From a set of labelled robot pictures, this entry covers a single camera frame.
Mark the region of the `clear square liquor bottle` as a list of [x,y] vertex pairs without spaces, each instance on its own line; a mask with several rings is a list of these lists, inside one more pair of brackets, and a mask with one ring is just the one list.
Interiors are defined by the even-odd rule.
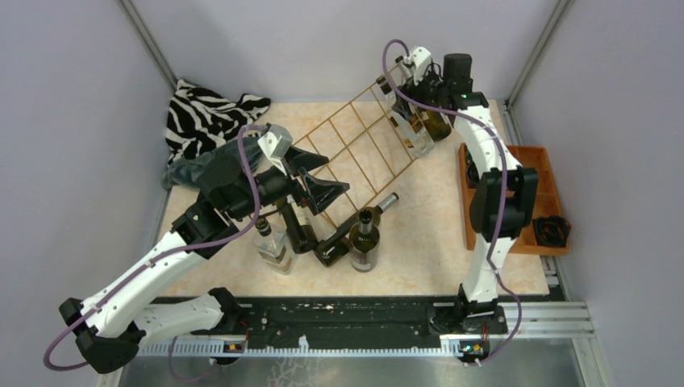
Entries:
[[397,96],[385,76],[378,77],[376,83],[386,99],[390,124],[397,130],[407,151],[414,158],[429,154],[435,143],[419,116],[411,110],[406,101]]

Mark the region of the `olive green wine bottle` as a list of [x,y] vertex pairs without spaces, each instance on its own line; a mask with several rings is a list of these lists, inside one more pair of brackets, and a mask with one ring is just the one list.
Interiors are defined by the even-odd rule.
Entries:
[[452,128],[444,121],[440,113],[432,110],[422,110],[420,118],[427,133],[434,142],[446,139],[452,133]]

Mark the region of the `brown wine bottle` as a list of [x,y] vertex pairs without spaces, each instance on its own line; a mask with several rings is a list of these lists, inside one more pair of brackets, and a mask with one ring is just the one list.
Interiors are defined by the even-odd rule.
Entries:
[[374,219],[374,212],[361,210],[349,233],[352,266],[362,273],[371,271],[377,265],[380,231]]

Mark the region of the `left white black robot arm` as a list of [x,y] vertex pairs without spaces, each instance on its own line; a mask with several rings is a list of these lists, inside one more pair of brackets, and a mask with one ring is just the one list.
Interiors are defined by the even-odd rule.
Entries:
[[179,335],[239,332],[244,313],[224,287],[174,304],[159,304],[156,298],[241,237],[237,222],[257,218],[262,207],[291,198],[313,214],[326,210],[349,188],[346,182],[312,175],[327,162],[326,156],[296,147],[286,151],[284,169],[258,174],[236,156],[212,160],[198,180],[196,201],[146,256],[95,295],[60,305],[85,364],[107,374],[133,360],[140,349]]

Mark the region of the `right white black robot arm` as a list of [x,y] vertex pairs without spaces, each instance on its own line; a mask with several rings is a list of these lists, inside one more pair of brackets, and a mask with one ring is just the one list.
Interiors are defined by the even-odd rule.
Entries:
[[488,123],[490,105],[473,87],[473,59],[451,53],[437,64],[423,47],[412,48],[395,60],[404,80],[399,97],[428,121],[428,131],[439,138],[444,126],[464,141],[478,178],[469,206],[475,233],[473,261],[461,283],[453,320],[464,332],[503,324],[499,315],[500,271],[521,231],[532,221],[539,177],[511,153],[494,125]]

